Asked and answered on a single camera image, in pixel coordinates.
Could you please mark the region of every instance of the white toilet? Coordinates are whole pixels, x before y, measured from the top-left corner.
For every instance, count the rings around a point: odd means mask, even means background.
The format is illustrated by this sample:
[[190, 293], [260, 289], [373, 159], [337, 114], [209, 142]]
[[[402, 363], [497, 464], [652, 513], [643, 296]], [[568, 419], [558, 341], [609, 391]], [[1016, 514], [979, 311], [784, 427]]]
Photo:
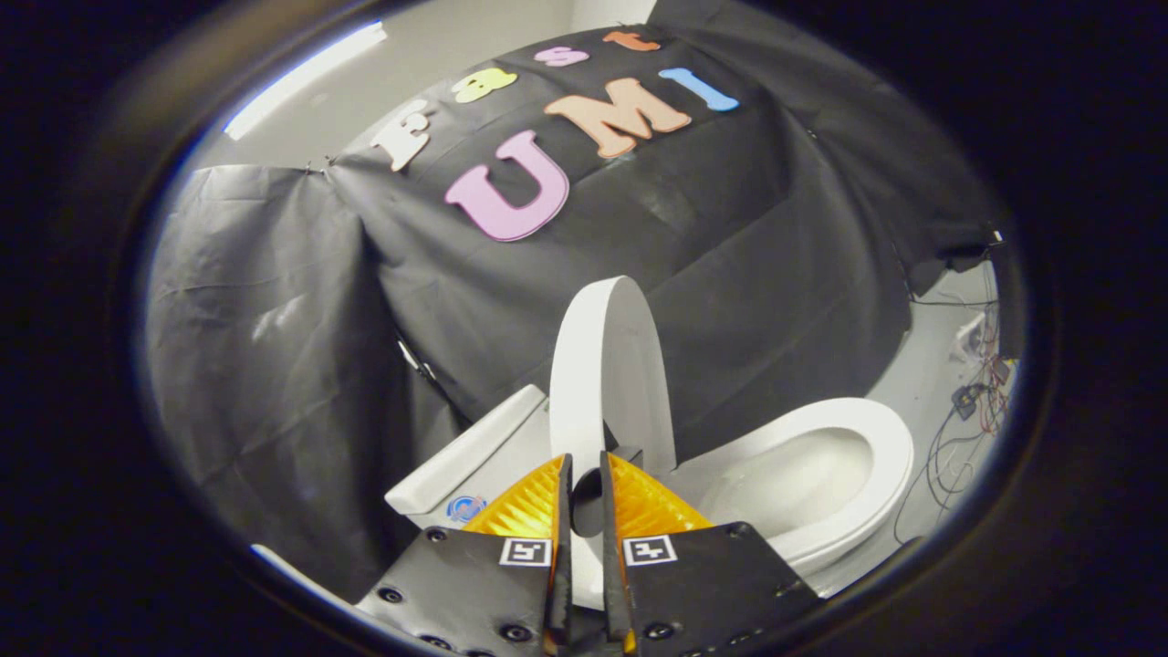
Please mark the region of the white toilet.
[[[552, 455], [572, 455], [575, 484], [599, 465], [607, 424], [621, 447], [642, 450], [646, 472], [715, 524], [750, 523], [806, 578], [888, 518], [912, 465], [901, 417], [844, 397], [792, 410], [677, 466], [656, 327], [627, 277], [592, 283], [572, 299], [549, 396], [550, 407], [533, 386], [515, 393], [387, 502], [422, 527], [460, 526], [449, 513], [456, 500], [489, 503]], [[603, 609], [602, 540], [572, 535], [573, 602], [595, 609]]]

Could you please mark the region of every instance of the pink letter u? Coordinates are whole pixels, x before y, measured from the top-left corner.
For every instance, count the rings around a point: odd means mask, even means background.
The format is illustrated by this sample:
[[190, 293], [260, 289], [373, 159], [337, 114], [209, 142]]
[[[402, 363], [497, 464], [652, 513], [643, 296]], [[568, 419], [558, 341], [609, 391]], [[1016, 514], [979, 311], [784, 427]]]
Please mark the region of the pink letter u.
[[519, 162], [536, 182], [540, 193], [530, 203], [516, 208], [487, 182], [487, 165], [479, 165], [454, 181], [446, 191], [446, 202], [457, 203], [491, 238], [514, 242], [527, 237], [551, 221], [568, 200], [568, 175], [535, 145], [535, 131], [524, 130], [503, 141], [495, 157]]

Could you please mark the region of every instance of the toilet tank lid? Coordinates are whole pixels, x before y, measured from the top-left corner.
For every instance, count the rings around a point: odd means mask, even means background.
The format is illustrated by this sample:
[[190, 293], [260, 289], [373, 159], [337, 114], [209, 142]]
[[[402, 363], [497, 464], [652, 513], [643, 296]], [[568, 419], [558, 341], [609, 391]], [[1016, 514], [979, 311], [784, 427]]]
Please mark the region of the toilet tank lid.
[[478, 470], [547, 399], [526, 386], [451, 441], [385, 493], [403, 516], [426, 513]]

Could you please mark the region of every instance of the logo sticker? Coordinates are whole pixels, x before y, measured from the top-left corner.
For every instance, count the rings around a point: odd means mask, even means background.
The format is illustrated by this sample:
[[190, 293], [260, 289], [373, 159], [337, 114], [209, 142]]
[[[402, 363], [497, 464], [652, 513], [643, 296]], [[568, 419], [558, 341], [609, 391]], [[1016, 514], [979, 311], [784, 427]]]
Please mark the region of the logo sticker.
[[503, 555], [499, 559], [502, 566], [551, 566], [550, 539], [507, 539], [503, 542]]
[[677, 553], [673, 551], [673, 541], [667, 535], [625, 539], [625, 566], [648, 566], [676, 560]]
[[486, 507], [487, 500], [482, 499], [481, 496], [471, 497], [464, 495], [450, 500], [450, 504], [446, 505], [446, 517], [456, 523], [466, 524], [471, 521], [471, 518], [478, 516], [479, 511]]

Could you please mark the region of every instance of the fluorescent light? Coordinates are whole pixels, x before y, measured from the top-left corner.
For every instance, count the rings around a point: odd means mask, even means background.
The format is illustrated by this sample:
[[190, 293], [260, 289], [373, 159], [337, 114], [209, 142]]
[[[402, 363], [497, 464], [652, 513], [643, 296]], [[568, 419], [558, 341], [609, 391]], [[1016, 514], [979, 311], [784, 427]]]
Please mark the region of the fluorescent light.
[[381, 21], [377, 21], [325, 48], [256, 96], [248, 106], [235, 115], [223, 132], [231, 139], [238, 140], [297, 92], [384, 40], [385, 30], [382, 29]]

